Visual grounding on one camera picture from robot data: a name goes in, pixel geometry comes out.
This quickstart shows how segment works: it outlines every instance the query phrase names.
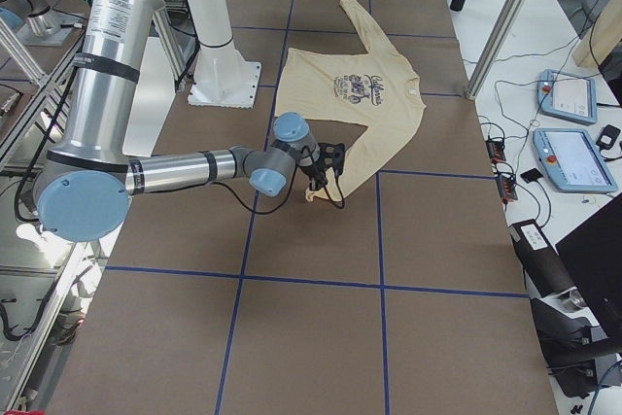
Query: cream long-sleeve shirt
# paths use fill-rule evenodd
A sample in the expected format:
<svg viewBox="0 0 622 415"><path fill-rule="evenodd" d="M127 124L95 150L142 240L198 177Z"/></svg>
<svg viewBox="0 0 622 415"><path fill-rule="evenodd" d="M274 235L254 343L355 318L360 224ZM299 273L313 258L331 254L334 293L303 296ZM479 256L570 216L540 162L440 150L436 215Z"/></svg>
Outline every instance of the cream long-sleeve shirt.
<svg viewBox="0 0 622 415"><path fill-rule="evenodd" d="M356 0L341 0L366 54L326 55L289 49L277 91L276 114L298 112L318 121L367 127L348 149L339 185L344 196L385 165L417 132L425 105L419 75L397 52L373 17ZM339 200L332 171L328 192ZM307 192L326 198L323 191Z"/></svg>

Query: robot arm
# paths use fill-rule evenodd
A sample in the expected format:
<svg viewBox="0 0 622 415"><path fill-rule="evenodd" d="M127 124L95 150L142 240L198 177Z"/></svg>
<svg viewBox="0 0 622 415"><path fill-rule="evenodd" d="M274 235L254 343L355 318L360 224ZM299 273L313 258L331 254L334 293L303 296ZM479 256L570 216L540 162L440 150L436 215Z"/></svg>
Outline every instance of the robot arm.
<svg viewBox="0 0 622 415"><path fill-rule="evenodd" d="M27 22L40 38L51 36L61 27L47 0L0 0L0 17L14 30Z"/></svg>
<svg viewBox="0 0 622 415"><path fill-rule="evenodd" d="M231 148L182 156L128 158L122 144L154 12L165 0L93 0L63 138L51 146L33 195L45 229L90 241L119 226L129 197L248 177L276 196L299 166L313 190L326 185L326 160L307 122L287 113L274 124L264 151Z"/></svg>

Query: blue joint cap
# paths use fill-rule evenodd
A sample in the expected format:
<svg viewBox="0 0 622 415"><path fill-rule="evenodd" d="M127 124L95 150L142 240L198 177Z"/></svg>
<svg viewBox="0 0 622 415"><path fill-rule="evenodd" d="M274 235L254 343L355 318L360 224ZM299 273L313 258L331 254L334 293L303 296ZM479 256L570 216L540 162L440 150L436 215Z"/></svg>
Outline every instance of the blue joint cap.
<svg viewBox="0 0 622 415"><path fill-rule="evenodd" d="M274 134L281 141L293 143L309 134L309 124L300 114L286 112L274 122Z"/></svg>
<svg viewBox="0 0 622 415"><path fill-rule="evenodd" d="M0 18L2 18L4 22L7 23L7 26L9 26L14 31L23 25L23 20L20 17L18 17L10 10L3 9L1 7Z"/></svg>
<svg viewBox="0 0 622 415"><path fill-rule="evenodd" d="M72 242L88 242L112 232L128 209L124 184L94 170L64 174L43 190L37 202L43 227Z"/></svg>
<svg viewBox="0 0 622 415"><path fill-rule="evenodd" d="M274 197L288 182L283 174L273 169L256 169L250 179L253 188L266 196Z"/></svg>

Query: cardboard surface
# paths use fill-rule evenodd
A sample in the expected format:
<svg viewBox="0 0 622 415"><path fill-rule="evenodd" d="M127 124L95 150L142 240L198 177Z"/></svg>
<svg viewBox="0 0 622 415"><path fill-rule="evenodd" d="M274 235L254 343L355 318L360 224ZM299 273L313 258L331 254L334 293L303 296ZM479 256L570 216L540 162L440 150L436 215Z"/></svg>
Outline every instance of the cardboard surface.
<svg viewBox="0 0 622 415"><path fill-rule="evenodd" d="M445 0L360 1L422 77L412 142L344 211L300 174L267 217L219 187L136 198L47 413L555 413ZM180 95L157 154L261 148L287 47L364 52L338 0L227 2L255 107Z"/></svg>

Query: electrical cable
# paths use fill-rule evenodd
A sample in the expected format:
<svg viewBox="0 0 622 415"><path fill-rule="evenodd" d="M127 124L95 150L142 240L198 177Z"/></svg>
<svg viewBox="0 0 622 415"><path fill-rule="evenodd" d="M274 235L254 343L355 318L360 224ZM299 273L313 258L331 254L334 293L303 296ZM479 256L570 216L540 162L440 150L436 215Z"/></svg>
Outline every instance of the electrical cable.
<svg viewBox="0 0 622 415"><path fill-rule="evenodd" d="M533 193L531 193L529 190L527 190L525 187L523 187L523 186L522 186L521 184L519 184L518 182L516 183L516 187L519 187L519 188L523 189L524 191L526 191L526 192L527 192L527 194L528 194L531 198L533 198L533 199L534 199L534 201L536 202L536 204L537 204L537 215L536 215L536 217L535 217L534 219L535 219L536 224L537 224L537 218L539 218L539 217L540 217L540 214L542 214L542 205L540 204L540 202L538 201L538 199L536 198L536 196L535 196Z"/></svg>
<svg viewBox="0 0 622 415"><path fill-rule="evenodd" d="M25 328L25 331L23 334L20 334L20 335L13 334L13 330L17 327L17 325L12 326L12 327L9 326L9 315L7 313L7 309L4 306L4 303L0 302L0 319L2 320L2 334L7 340L10 340L12 342L18 342L22 340L22 338L24 338L27 334L31 334L32 332L35 331L35 329L39 326L39 323L41 322L41 318L43 317L43 312L46 308L46 305L48 304L48 301L50 301L50 297L52 296L53 292L56 289L56 282L57 280L54 280L54 282L52 283L52 285L50 286L50 288L48 289L44 297L41 299L39 303L39 308L37 308L37 314L35 315L35 319L32 322L32 325L30 325L28 328Z"/></svg>
<svg viewBox="0 0 622 415"><path fill-rule="evenodd" d="M78 69L74 67L69 75L69 78L67 79L67 82L65 84L65 89L63 90L63 93L60 96L60 101L58 102L58 106L56 106L56 110L54 111L54 114L52 115L50 125L48 126L48 129L46 130L46 133L44 134L44 138L42 138L41 143L39 143L39 147L35 151L34 156L30 160L30 163L28 164L28 167L26 168L24 176L21 178L21 180L19 181L19 185L17 186L16 194L13 200L13 209L14 209L16 219L23 223L39 222L39 219L37 218L31 218L31 219L25 218L21 214L21 212L19 211L19 199L21 197L21 192L23 191L23 188L26 185L26 180L28 179L29 175L32 173L33 167L35 166L35 164L37 163L37 160L39 159L39 156L43 152L43 149L45 148L46 143L48 142L48 138L50 138L52 130L58 119L58 116L60 115L60 111L62 110L62 107L64 106L65 101L67 100L67 96L69 95L69 92L71 91L71 86L74 83L77 73L78 73Z"/></svg>
<svg viewBox="0 0 622 415"><path fill-rule="evenodd" d="M58 9L56 7L54 7L52 10L54 10L55 12L58 12L60 14L68 15L69 17L76 17L76 18L79 18L79 19L83 19L84 21L88 21L87 17L83 17L83 16L78 15L78 14L70 14L69 12L65 12L64 10L60 10L60 9Z"/></svg>
<svg viewBox="0 0 622 415"><path fill-rule="evenodd" d="M17 185L18 183L19 183L19 180L17 180L16 182L12 182L12 183L8 184L6 187L4 187L4 188L2 189L2 191L0 191L0 198L2 197L2 195L3 195L4 193L6 193L7 191L9 191L9 189L10 189L11 187L14 187L14 186L15 186L15 185Z"/></svg>
<svg viewBox="0 0 622 415"><path fill-rule="evenodd" d="M321 180L322 171L318 168L317 161L313 160L313 153L311 152L311 149L308 146L305 146L304 148L302 148L302 151L300 152L300 154L304 157L305 150L307 151L308 157L311 158L311 165L313 166L315 175L318 178L317 180ZM324 187L324 193L326 194L328 201L330 202L330 204L332 204L332 206L334 206L337 209L345 209L346 198L343 195L343 191L341 191L341 187L339 186L339 177L337 176L337 173L334 171L334 169L333 169L333 173L334 173L334 183L337 186L337 190L339 191L339 196L341 196L341 200L335 201L334 199L332 199L332 196L330 196L330 193L328 192L328 189L326 187Z"/></svg>
<svg viewBox="0 0 622 415"><path fill-rule="evenodd" d="M16 87L10 86L10 85L5 85L4 83L0 83L1 87L5 87L6 89L10 89L12 91L15 91L16 93L20 94L23 96L23 92L20 91L19 89L17 89Z"/></svg>
<svg viewBox="0 0 622 415"><path fill-rule="evenodd" d="M605 372L605 374L603 374L603 377L601 378L601 380L598 382L598 384L596 385L596 391L594 391L594 396L592 397L592 401L590 402L590 408L587 411L586 415L592 415L592 411L594 410L594 405L596 404L596 399L599 396L599 393L601 392L601 388L603 387L603 382L605 381L605 379L607 378L607 376L609 375L609 373L617 366L622 365L622 361L616 362L614 363L612 366L610 366L607 371Z"/></svg>
<svg viewBox="0 0 622 415"><path fill-rule="evenodd" d="M542 185L540 180L536 180L536 183L539 185L539 187L544 192L544 196L546 196L546 201L548 203L548 216L546 217L546 221L544 221L544 224L540 226L540 228L545 228L548 222L551 220L551 216L553 215L553 204L551 203L551 198L549 198L548 193L544 189L544 186Z"/></svg>
<svg viewBox="0 0 622 415"><path fill-rule="evenodd" d="M235 190L232 187L230 187L227 184L224 184L223 182L212 182L210 185L218 185L219 187L223 187L223 188L229 190L229 192L231 194L233 194L235 199L237 199L238 203L240 203L240 205L244 209L246 209L248 212L253 213L255 215L259 215L259 216L267 216L268 214L275 213L276 211L281 209L285 205L285 203L288 202L288 199L290 199L290 194L292 194L292 188L294 187L294 180L295 180L295 174L297 173L297 169L298 169L298 165L296 165L295 168L294 168L294 173L292 174L292 179L290 180L290 186L288 188L287 194L285 195L285 198L283 198L283 200L279 204L277 204L274 208L269 209L268 211L258 211L256 209L248 206L242 200L242 198L240 198L240 196L235 192Z"/></svg>

